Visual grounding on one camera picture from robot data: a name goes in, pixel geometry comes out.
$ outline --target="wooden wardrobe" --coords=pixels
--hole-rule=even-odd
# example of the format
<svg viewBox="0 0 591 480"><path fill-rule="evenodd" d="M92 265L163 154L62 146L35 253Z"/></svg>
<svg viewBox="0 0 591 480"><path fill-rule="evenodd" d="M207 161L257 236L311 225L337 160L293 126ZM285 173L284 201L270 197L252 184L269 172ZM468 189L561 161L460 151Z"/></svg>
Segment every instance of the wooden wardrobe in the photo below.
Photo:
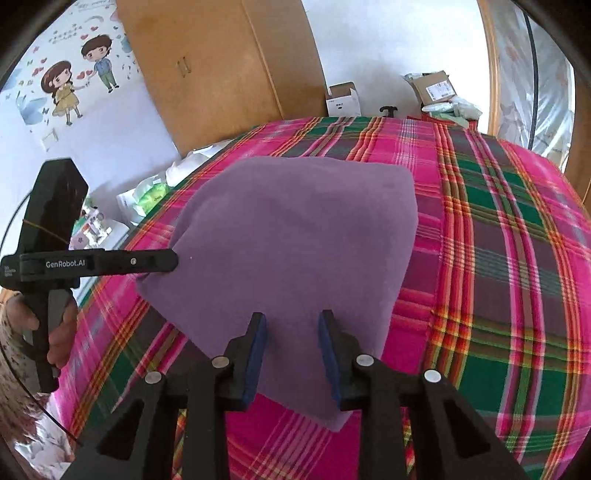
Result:
<svg viewBox="0 0 591 480"><path fill-rule="evenodd" d="M300 0L118 0L178 151L266 122L326 116L326 82Z"/></svg>

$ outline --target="black handle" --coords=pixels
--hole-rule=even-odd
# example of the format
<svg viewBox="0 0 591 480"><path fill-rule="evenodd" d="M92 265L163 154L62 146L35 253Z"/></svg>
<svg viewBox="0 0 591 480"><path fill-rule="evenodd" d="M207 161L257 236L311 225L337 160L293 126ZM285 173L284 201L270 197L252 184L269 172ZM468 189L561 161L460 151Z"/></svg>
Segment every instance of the black handle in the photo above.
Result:
<svg viewBox="0 0 591 480"><path fill-rule="evenodd" d="M388 111L388 113L384 116L387 116L388 118L394 118L394 111L398 111L398 108L395 106L384 105L381 109L379 109L380 112L383 112L384 110Z"/></svg>
<svg viewBox="0 0 591 480"><path fill-rule="evenodd" d="M37 367L38 392L52 393L59 387L59 370L47 361L49 352L49 332L58 327L64 317L64 311L70 301L69 290L25 293L25 304L39 320L39 328L25 333L24 353L35 362Z"/></svg>

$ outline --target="cartoon girl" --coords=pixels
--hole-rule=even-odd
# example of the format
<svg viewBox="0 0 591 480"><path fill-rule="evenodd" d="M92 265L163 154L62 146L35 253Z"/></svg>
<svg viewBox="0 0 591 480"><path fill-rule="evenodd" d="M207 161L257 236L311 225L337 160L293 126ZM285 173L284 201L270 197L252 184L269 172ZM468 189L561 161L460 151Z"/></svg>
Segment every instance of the cartoon girl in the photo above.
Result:
<svg viewBox="0 0 591 480"><path fill-rule="evenodd" d="M72 83L72 64L67 60L59 61L51 66L41 79L41 89L45 93L50 93L53 103L56 104L53 116L63 116L65 114L66 125L72 124L70 122L70 110L74 110L78 118L82 117L78 110L80 101L74 95L74 91L83 88L85 87L74 87Z"/></svg>

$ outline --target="black cable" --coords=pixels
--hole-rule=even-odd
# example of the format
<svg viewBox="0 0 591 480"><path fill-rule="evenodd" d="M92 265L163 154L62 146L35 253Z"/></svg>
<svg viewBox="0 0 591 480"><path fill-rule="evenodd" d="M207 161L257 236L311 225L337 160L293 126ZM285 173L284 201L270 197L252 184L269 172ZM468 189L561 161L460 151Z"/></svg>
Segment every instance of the black cable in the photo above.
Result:
<svg viewBox="0 0 591 480"><path fill-rule="evenodd" d="M15 210L15 212L12 214L12 217L10 218L10 221L8 222L8 226L6 227L6 230L4 231L4 235L2 236L2 242L0 242L0 254L2 253L2 249L4 247L4 242L6 240L6 237L8 236L8 231L10 230L10 227L12 226L12 223L14 222L14 219L17 217L18 212L20 212L22 206L25 204L25 202L27 201L27 199L31 196L31 192L27 193L27 196L23 198L23 200L21 201L21 203L18 205L17 209ZM25 391L25 393L27 394L27 396L35 403L35 405L45 414L47 415L47 417L57 425L57 427L63 431L66 435L68 435L69 438L71 438L72 440L74 440L74 442L76 442L76 444L78 446L83 446L82 442L80 442L80 440L78 440L78 438L76 438L76 436L73 433L70 433L70 431L65 428L60 422L58 422L53 415L51 415L42 405L41 403L35 398L35 396L29 392L27 386L22 382L22 380L20 379L20 377L18 376L17 372L15 371L14 367L12 366L12 364L10 363L10 360L8 359L8 355L6 354L6 351L4 350L4 347L2 346L2 342L0 342L0 351L2 352L2 356L4 357L4 360L6 361L7 365L8 365L8 369L11 371L12 375L14 376L14 378L16 379L16 381L18 382L18 384L21 386L21 388Z"/></svg>
<svg viewBox="0 0 591 480"><path fill-rule="evenodd" d="M538 54L535 50L534 33L531 29L530 18L523 12L525 18L525 25L527 26L527 33L530 36L531 57L534 62L534 111L531 114L531 129L530 129L530 144L528 150L534 148L535 129L538 126L538 102L540 100L540 72L538 71Z"/></svg>

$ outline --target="purple towel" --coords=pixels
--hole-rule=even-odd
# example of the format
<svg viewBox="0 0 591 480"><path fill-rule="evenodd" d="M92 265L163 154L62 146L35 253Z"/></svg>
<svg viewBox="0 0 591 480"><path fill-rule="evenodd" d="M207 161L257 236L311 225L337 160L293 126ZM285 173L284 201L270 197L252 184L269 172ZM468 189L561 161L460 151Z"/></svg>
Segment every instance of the purple towel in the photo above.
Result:
<svg viewBox="0 0 591 480"><path fill-rule="evenodd" d="M258 392L338 431L349 414L330 396L319 314L332 309L362 349L380 357L417 222L405 167L250 158L195 193L170 244L178 267L138 288L210 357L263 312Z"/></svg>

